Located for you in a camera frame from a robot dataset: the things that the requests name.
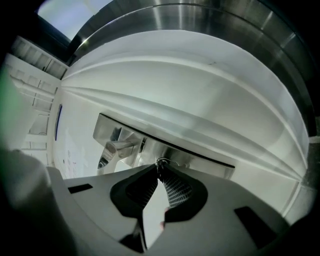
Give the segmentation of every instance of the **white curved panel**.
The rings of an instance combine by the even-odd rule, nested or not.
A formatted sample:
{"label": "white curved panel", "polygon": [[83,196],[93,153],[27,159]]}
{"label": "white curved panel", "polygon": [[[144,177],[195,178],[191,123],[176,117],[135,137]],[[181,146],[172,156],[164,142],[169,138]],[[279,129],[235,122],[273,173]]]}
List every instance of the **white curved panel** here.
{"label": "white curved panel", "polygon": [[[105,106],[144,113],[168,133],[217,153],[302,177],[308,136],[297,106],[277,77],[232,44],[175,32],[146,32],[107,43],[73,65],[62,86]],[[156,39],[163,42],[164,34],[171,48],[165,43],[151,51],[150,45],[155,47]],[[148,51],[134,46],[138,38]],[[209,41],[211,47],[204,44]],[[218,48],[208,53],[212,46]],[[201,52],[205,47],[207,55]]]}
{"label": "white curved panel", "polygon": [[[115,98],[118,103],[111,103],[107,100],[101,100],[96,97],[88,96],[87,94],[80,95],[80,93],[63,90],[59,103],[63,105],[57,141],[54,142],[54,162],[60,168],[62,175],[65,174],[65,141],[66,133],[68,131],[72,140],[79,150],[84,150],[83,158],[87,163],[83,166],[83,176],[94,176],[97,173],[97,164],[103,151],[103,147],[93,138],[93,133],[99,113],[103,113],[120,122],[127,123],[132,127],[136,127],[142,132],[152,134],[161,140],[168,140],[174,145],[182,147],[186,150],[197,152],[210,159],[222,161],[224,163],[235,166],[234,173],[231,180],[248,189],[258,198],[272,206],[279,213],[288,205],[291,200],[292,191],[297,185],[297,181],[286,178],[269,171],[265,168],[259,168],[256,163],[245,163],[234,158],[223,156],[207,150],[202,146],[208,145],[208,140],[211,142],[218,142],[213,138],[203,136],[194,132],[195,142],[189,142],[181,139],[179,136],[183,127],[179,127],[171,122],[164,122],[162,119],[138,112],[132,108],[134,104],[132,101],[123,101],[123,95]],[[168,129],[175,131],[174,135],[169,135]]]}

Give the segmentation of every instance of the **stainless steel rim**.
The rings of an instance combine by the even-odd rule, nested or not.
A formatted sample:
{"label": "stainless steel rim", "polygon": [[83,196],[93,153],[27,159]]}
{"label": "stainless steel rim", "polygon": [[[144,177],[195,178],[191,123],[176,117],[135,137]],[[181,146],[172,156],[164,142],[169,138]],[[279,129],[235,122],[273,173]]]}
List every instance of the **stainless steel rim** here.
{"label": "stainless steel rim", "polygon": [[241,47],[272,70],[296,102],[310,135],[315,115],[306,82],[315,76],[298,36],[257,0],[113,0],[87,22],[76,60],[112,40],[156,30],[185,30]]}

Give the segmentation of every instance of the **black opening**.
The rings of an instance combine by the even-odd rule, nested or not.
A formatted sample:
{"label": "black opening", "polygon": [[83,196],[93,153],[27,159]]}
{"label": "black opening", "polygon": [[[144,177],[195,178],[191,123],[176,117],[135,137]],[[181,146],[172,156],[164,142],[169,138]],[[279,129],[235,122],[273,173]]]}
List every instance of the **black opening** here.
{"label": "black opening", "polygon": [[276,237],[276,233],[248,206],[234,210],[258,249],[265,247]]}
{"label": "black opening", "polygon": [[90,184],[83,184],[79,186],[68,187],[68,190],[71,194],[74,194],[74,193],[78,193],[78,192],[85,191],[92,188],[93,186],[91,186]]}

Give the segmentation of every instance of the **black rectangle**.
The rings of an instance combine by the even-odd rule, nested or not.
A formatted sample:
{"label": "black rectangle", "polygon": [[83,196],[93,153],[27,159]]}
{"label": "black rectangle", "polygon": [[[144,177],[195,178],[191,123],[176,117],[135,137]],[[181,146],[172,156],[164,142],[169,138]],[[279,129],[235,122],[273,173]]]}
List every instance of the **black rectangle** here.
{"label": "black rectangle", "polygon": [[90,184],[83,184],[83,185],[79,185],[79,186],[68,187],[68,190],[71,194],[74,194],[74,193],[89,190],[92,188],[93,188],[93,186],[91,186]]}

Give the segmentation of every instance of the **white surface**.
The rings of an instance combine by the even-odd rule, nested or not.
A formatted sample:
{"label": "white surface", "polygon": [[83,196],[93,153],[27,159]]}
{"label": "white surface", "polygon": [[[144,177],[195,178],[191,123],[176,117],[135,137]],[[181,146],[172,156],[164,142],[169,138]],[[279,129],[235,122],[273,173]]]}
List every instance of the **white surface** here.
{"label": "white surface", "polygon": [[40,142],[40,143],[46,143],[47,142],[47,135],[41,135],[41,134],[31,134],[28,133],[24,139],[26,142]]}
{"label": "white surface", "polygon": [[163,231],[161,222],[165,220],[165,210],[169,206],[166,189],[158,180],[158,186],[142,213],[145,243],[147,248],[150,248],[161,235]]}
{"label": "white surface", "polygon": [[214,37],[123,37],[78,61],[61,86],[54,161],[64,166],[68,130],[87,161],[83,176],[96,175],[103,151],[93,139],[99,113],[234,165],[232,180],[280,213],[306,171],[308,136],[287,89],[253,56]]}
{"label": "white surface", "polygon": [[57,131],[57,141],[53,141],[53,158],[55,166],[66,173],[66,131],[81,152],[83,158],[83,173],[76,177],[97,175],[97,167],[103,147],[93,138],[95,125],[103,106],[88,102],[79,97],[62,91],[60,101],[62,111]]}
{"label": "white surface", "polygon": [[33,125],[37,113],[13,85],[5,68],[0,70],[0,149],[17,150]]}
{"label": "white surface", "polygon": [[[86,161],[86,165],[83,166],[83,177],[95,176],[97,174],[98,162],[103,152],[103,147],[93,138],[98,115],[99,113],[104,113],[118,119],[120,118],[120,115],[116,115],[103,104],[88,101],[67,91],[62,92],[60,102],[63,107],[59,121],[57,141],[54,141],[55,166],[60,169],[62,176],[66,178],[63,160],[65,159],[66,154],[65,140],[66,129],[68,129],[68,133],[75,146],[78,149],[83,149],[85,151],[84,154],[81,153],[81,155],[84,155],[83,158]],[[138,124],[137,121],[131,123],[131,125]],[[171,142],[182,145],[189,150],[197,149],[196,146],[192,146],[187,142],[182,143],[183,141],[181,142],[179,139],[176,139],[175,141],[171,140]],[[209,157],[220,159],[219,155],[214,152]],[[224,158],[223,161],[235,165],[235,171],[231,178],[232,181],[247,188],[258,198],[274,207],[278,212],[281,213],[291,200],[291,193],[293,193],[295,189],[296,181],[272,172],[261,170],[252,164],[246,164],[238,160]],[[126,170],[128,166],[119,161],[116,168],[117,171],[123,171]]]}
{"label": "white surface", "polygon": [[51,110],[55,93],[61,87],[58,78],[62,77],[68,67],[21,37],[17,37],[12,44],[11,52],[14,55],[7,54],[5,66],[12,79],[20,84],[21,94],[36,113],[21,148],[44,165],[52,166],[56,110],[53,113]]}
{"label": "white surface", "polygon": [[246,188],[281,214],[287,209],[298,187],[297,181],[245,163],[239,163],[236,166],[231,181]]}
{"label": "white surface", "polygon": [[65,149],[64,149],[65,176],[67,179],[83,177],[84,162],[80,149],[76,146],[69,135],[68,129],[65,131]]}
{"label": "white surface", "polygon": [[214,66],[231,75],[231,79],[243,82],[250,92],[262,95],[287,121],[304,156],[308,152],[308,134],[301,114],[280,80],[260,61],[236,45],[204,34],[183,30],[161,30],[132,34],[106,43],[91,51],[75,63],[64,78],[88,69],[101,66],[106,61],[119,61],[128,56],[176,57],[194,61],[205,66]]}
{"label": "white surface", "polygon": [[292,207],[284,216],[285,219],[293,224],[305,217],[312,209],[318,192],[315,189],[301,186],[292,204]]}
{"label": "white surface", "polygon": [[120,38],[79,60],[62,86],[258,168],[297,180],[306,171],[307,131],[285,86],[252,55],[212,36]]}
{"label": "white surface", "polygon": [[32,66],[31,64],[17,58],[16,56],[11,55],[10,53],[7,53],[6,55],[5,64],[13,67],[16,70],[21,70],[24,73],[29,74],[29,76],[33,76],[39,80],[43,80],[57,88],[61,86],[61,81],[58,78],[42,71],[41,69],[36,68],[35,66]]}

